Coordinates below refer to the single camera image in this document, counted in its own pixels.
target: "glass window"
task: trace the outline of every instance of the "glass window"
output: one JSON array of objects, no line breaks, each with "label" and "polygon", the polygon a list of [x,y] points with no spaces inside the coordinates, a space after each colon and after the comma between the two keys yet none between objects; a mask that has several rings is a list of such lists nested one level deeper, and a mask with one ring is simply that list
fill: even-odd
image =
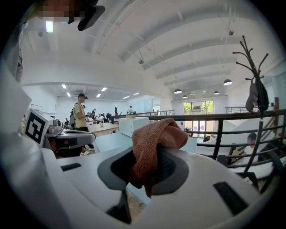
[{"label": "glass window", "polygon": [[185,113],[185,115],[191,115],[192,114],[192,105],[190,102],[184,103],[184,113]]},{"label": "glass window", "polygon": [[214,114],[214,101],[206,101],[206,114]]},{"label": "glass window", "polygon": [[[184,113],[185,115],[211,115],[214,114],[214,101],[201,101],[201,102],[186,102],[184,103]],[[193,131],[214,131],[215,122],[214,121],[185,121],[185,129]],[[193,137],[204,138],[205,134],[194,133]]]},{"label": "glass window", "polygon": [[193,115],[205,115],[206,114],[206,104],[205,102],[192,102],[192,114]]}]

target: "floor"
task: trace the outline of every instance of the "floor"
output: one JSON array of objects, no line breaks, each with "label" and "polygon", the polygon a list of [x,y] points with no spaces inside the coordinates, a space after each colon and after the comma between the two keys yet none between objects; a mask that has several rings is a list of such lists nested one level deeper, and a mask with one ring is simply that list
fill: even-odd
[{"label": "floor", "polygon": [[140,215],[140,213],[143,211],[146,205],[143,202],[141,202],[136,196],[134,196],[130,191],[127,191],[127,201],[131,219],[133,221]]}]

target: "black bag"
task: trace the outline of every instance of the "black bag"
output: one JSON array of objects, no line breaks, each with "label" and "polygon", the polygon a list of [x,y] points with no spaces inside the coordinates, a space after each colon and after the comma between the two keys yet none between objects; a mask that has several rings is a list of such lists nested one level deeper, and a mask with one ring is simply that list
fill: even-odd
[{"label": "black bag", "polygon": [[260,112],[263,112],[263,111],[266,111],[269,107],[269,100],[268,100],[268,94],[267,94],[267,91],[263,85],[263,83],[261,82],[261,80],[259,80],[260,83],[261,83],[261,86],[262,86],[262,93],[263,93],[263,99],[264,99],[264,103],[261,104],[261,98],[259,98],[259,94],[258,94],[258,100],[257,100],[257,103],[258,103],[258,108],[259,108],[259,111]]}]

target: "doorway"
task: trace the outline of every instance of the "doorway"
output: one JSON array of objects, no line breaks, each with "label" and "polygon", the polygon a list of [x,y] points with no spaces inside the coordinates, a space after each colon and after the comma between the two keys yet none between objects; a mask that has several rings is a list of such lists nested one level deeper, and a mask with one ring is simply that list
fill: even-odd
[{"label": "doorway", "polygon": [[156,112],[158,110],[159,111],[158,115],[160,115],[161,106],[153,106],[153,110],[155,111],[155,114],[156,114]]}]

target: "backpack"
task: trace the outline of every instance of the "backpack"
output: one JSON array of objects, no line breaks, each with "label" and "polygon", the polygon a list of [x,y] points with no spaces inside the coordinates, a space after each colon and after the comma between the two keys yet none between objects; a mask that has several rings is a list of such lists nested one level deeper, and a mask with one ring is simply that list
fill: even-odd
[{"label": "backpack", "polygon": [[[73,105],[73,111],[75,110],[76,104],[78,104],[78,103],[75,103]],[[76,117],[75,117],[75,113],[73,111],[72,111],[72,115],[70,116],[70,123],[75,125],[76,124]]]},{"label": "backpack", "polygon": [[73,111],[72,111],[71,112],[71,116],[70,116],[70,124],[71,124],[72,127],[74,127],[75,123],[76,123],[76,120],[75,120],[75,118],[73,116]]}]

